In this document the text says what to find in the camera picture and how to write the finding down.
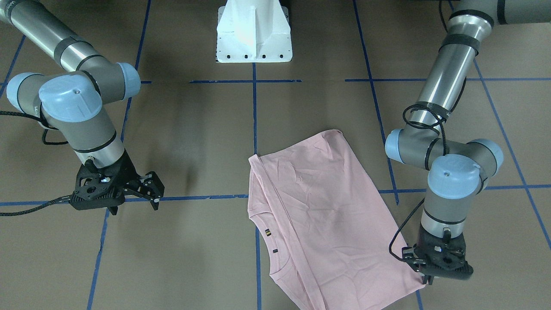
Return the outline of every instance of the pink t-shirt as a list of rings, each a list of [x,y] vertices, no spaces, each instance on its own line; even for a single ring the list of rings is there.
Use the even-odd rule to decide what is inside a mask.
[[[398,227],[340,131],[249,162],[249,217],[300,309],[382,309],[424,287],[388,253]],[[400,235],[393,249],[405,246]]]

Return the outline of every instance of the brown floor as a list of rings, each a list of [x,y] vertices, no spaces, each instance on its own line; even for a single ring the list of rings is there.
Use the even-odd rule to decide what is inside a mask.
[[[389,173],[381,130],[403,126],[423,86],[394,79],[426,78],[435,60],[445,36],[437,1],[357,1],[367,58],[354,1],[293,1],[293,61],[256,66],[214,61],[224,2],[153,0],[147,11],[146,0],[44,1],[111,61],[139,60],[150,83],[132,98],[125,146],[138,172],[160,175],[170,201],[155,212],[127,202],[107,218],[69,205],[3,218],[0,309],[296,309],[269,278],[247,218],[247,158],[322,130],[343,131],[398,223],[423,197],[425,171],[393,161]],[[15,28],[0,24],[0,33],[0,83],[62,72]],[[387,309],[548,309],[550,38],[550,24],[497,26],[446,124],[451,140],[488,138],[505,153],[467,220],[473,277],[436,279]],[[0,95],[0,108],[14,110]],[[119,132],[126,105],[107,107]],[[72,191],[79,161],[69,146],[42,145],[30,120],[0,124],[3,212]],[[418,223],[419,214],[406,240]]]

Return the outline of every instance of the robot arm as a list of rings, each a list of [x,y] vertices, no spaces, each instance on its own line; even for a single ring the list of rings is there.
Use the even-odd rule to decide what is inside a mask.
[[[462,0],[448,21],[449,32],[421,90],[409,107],[406,126],[390,133],[391,159],[429,170],[417,244],[402,250],[403,260],[432,282],[434,276],[468,279],[463,226],[474,196],[503,162],[499,146],[486,139],[447,141],[443,124],[451,116],[480,42],[496,23],[551,20],[551,0]]]
[[[38,0],[0,0],[0,19],[18,28],[68,73],[22,73],[7,86],[16,109],[60,130],[82,162],[69,203],[77,210],[107,207],[115,215],[125,195],[157,210],[164,186],[155,172],[137,174],[104,104],[136,95],[141,80],[127,63],[111,63]]]

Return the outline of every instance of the light blue joint cap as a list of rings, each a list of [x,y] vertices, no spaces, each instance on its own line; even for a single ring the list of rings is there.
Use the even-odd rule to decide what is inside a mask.
[[[400,136],[401,129],[394,129],[390,135],[386,138],[385,152],[386,156],[390,159],[394,159],[397,162],[404,163],[400,156],[400,150],[398,146],[398,137]]]
[[[117,64],[121,66],[122,74],[125,77],[125,97],[122,100],[134,97],[142,87],[142,80],[139,77],[138,71],[129,63],[118,62]]]
[[[501,150],[499,145],[497,143],[495,143],[494,141],[488,140],[488,139],[476,139],[476,140],[473,140],[471,142],[480,143],[481,145],[486,146],[490,150],[490,152],[494,155],[495,162],[498,165],[497,169],[495,170],[495,174],[494,174],[494,175],[496,175],[499,171],[499,168],[503,164],[503,151]]]
[[[446,199],[461,199],[478,188],[480,166],[457,154],[440,156],[430,168],[428,183],[434,194]]]
[[[19,111],[23,112],[21,105],[19,104],[19,99],[17,99],[17,93],[19,92],[19,87],[23,81],[30,76],[41,76],[39,73],[26,72],[14,76],[8,83],[6,87],[6,96],[8,97],[9,102]]]
[[[42,107],[53,118],[82,122],[96,116],[102,107],[92,82],[79,75],[65,75],[44,83],[38,91]]]

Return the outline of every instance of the black cable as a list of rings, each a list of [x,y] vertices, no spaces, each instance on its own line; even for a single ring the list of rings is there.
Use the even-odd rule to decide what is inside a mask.
[[[46,135],[48,134],[48,129],[44,129],[44,133],[42,134],[42,143],[44,143],[45,145],[65,145],[65,144],[68,144],[69,142],[67,141],[63,141],[63,142],[50,142],[50,141],[46,141]]]
[[[440,13],[440,20],[442,21],[442,26],[444,26],[444,30],[446,30],[447,32],[446,21],[444,20],[444,14],[442,13],[442,0],[438,2],[438,12]]]
[[[415,208],[413,208],[413,210],[411,211],[411,213],[408,215],[408,217],[406,217],[406,220],[400,225],[400,227],[398,228],[398,230],[396,231],[396,233],[394,234],[394,237],[392,237],[392,240],[390,241],[390,244],[388,245],[388,252],[394,257],[396,258],[397,260],[399,261],[405,261],[403,258],[400,258],[398,257],[398,255],[394,254],[394,252],[392,251],[392,245],[394,244],[394,241],[396,240],[396,237],[398,237],[398,234],[400,233],[400,231],[402,231],[402,228],[404,228],[404,226],[407,224],[407,222],[409,221],[409,219],[415,214],[415,212],[417,212],[417,210],[419,209],[419,207],[421,207],[421,205],[425,202],[425,199],[423,198],[421,200],[421,202],[419,204],[417,204],[417,206]]]
[[[465,85],[467,85],[467,77],[463,80],[463,86],[461,86],[461,90],[459,91],[459,95],[457,96],[457,100],[455,100],[455,103],[451,107],[450,113],[452,113],[455,108],[457,107],[457,104],[459,103],[459,100],[461,99],[461,96],[463,96],[463,91],[465,90]]]
[[[32,119],[32,120],[35,120],[35,121],[41,123],[46,128],[56,129],[56,128],[50,127],[50,125],[48,125],[48,123],[46,122],[45,119],[41,119],[40,117],[36,117],[34,115],[30,115],[30,114],[27,114],[27,113],[11,112],[11,111],[0,111],[0,115],[26,117],[28,119]]]
[[[0,216],[17,216],[17,215],[29,214],[29,213],[44,209],[47,206],[51,206],[51,205],[55,205],[55,204],[61,204],[63,202],[67,202],[69,200],[71,200],[71,195],[62,196],[62,197],[56,198],[54,200],[50,200],[47,203],[45,203],[43,205],[40,205],[38,207],[34,207],[32,209],[19,211],[19,212],[2,212],[2,213],[0,213]]]
[[[419,123],[416,123],[416,122],[408,121],[408,119],[406,117],[406,114],[410,110],[412,110],[412,111],[417,111],[417,110],[428,111],[429,113],[432,114],[432,116],[436,120],[436,123],[434,123],[432,125],[426,125],[426,124],[419,124]],[[421,104],[410,105],[402,113],[402,118],[403,118],[404,122],[406,122],[406,124],[408,124],[409,126],[411,126],[413,128],[417,128],[417,129],[433,129],[436,126],[440,126],[440,131],[442,132],[442,146],[444,147],[444,151],[443,151],[442,155],[446,156],[446,154],[449,153],[449,149],[448,149],[448,146],[447,146],[446,132],[444,131],[444,123],[439,118],[438,114],[436,114],[434,111],[432,111],[429,107],[427,107],[425,105],[421,105]]]

